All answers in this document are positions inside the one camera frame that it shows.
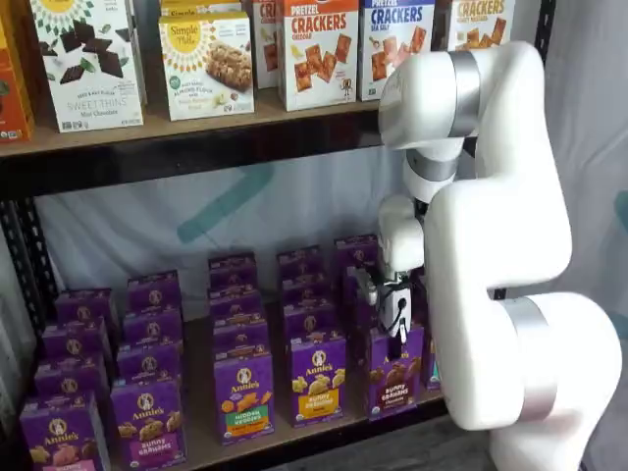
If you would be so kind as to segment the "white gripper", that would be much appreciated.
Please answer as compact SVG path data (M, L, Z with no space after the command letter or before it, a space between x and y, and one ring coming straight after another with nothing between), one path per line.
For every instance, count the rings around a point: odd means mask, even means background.
M397 359L407 342L411 327L411 284L384 285L380 289L379 319L382 329L389 335L388 357Z

